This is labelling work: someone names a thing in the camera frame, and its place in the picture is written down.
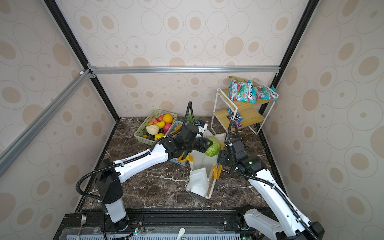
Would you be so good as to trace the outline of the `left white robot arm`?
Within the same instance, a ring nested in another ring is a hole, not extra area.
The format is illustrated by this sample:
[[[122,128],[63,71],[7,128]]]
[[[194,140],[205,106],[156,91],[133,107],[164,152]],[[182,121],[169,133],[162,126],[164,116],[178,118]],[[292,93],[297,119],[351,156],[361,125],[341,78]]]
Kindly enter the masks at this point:
[[[130,177],[154,165],[175,158],[181,159],[192,151],[205,153],[213,145],[211,140],[204,137],[208,124],[204,121],[196,121],[194,118],[192,102],[187,105],[185,117],[188,115],[192,117],[192,124],[187,123],[188,119],[185,119],[178,130],[155,140],[149,149],[129,158],[114,161],[81,177],[76,183],[77,193],[100,202],[103,212],[113,223],[124,219],[126,210],[123,203],[122,184]],[[81,189],[81,184],[94,175],[98,196]]]

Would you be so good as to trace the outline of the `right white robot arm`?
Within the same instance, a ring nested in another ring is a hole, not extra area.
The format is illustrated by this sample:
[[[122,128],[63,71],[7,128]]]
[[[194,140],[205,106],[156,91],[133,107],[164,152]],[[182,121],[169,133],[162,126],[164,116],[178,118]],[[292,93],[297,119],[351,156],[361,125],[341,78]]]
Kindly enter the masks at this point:
[[[225,150],[218,155],[218,164],[230,166],[261,194],[276,220],[262,214],[251,206],[245,206],[237,213],[241,229],[253,228],[270,240],[321,240],[325,234],[319,222],[312,222],[288,198],[274,180],[262,160],[250,156],[247,147],[238,134],[238,126],[231,121],[228,127]]]

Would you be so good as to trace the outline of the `green toy cabbage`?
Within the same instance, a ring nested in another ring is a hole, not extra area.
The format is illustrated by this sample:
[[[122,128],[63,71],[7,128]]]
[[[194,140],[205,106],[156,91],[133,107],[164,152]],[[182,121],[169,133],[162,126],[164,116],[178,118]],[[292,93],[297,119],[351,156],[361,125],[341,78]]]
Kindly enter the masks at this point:
[[[212,142],[212,145],[205,151],[205,154],[209,157],[214,157],[219,154],[221,144],[214,137],[209,138],[209,140]]]

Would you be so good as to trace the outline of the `white grocery bag yellow handles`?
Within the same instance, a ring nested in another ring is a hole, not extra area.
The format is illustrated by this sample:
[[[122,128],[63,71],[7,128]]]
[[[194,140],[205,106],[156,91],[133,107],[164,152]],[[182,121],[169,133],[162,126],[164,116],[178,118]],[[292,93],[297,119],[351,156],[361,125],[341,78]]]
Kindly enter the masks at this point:
[[[192,151],[189,156],[193,158],[193,162],[190,162],[191,171],[186,190],[209,200],[217,181],[213,168],[217,165],[218,155],[210,157],[205,153]]]

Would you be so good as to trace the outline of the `yellow toy bell pepper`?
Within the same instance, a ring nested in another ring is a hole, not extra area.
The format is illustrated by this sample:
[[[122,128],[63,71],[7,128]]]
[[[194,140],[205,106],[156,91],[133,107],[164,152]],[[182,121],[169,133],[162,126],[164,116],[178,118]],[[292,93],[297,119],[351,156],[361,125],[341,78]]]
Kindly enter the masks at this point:
[[[164,136],[165,136],[165,134],[163,134],[163,133],[156,134],[156,135],[155,135],[155,141],[157,141],[157,140],[163,138]]]

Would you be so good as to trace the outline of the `cream white toy bun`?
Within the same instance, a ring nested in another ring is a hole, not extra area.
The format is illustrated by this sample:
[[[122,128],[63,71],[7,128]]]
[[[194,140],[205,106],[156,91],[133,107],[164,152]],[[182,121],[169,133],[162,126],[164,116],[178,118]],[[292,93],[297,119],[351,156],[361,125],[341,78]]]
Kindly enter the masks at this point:
[[[156,124],[149,125],[146,127],[146,131],[148,132],[148,134],[153,136],[157,135],[159,133],[159,130],[160,128]]]

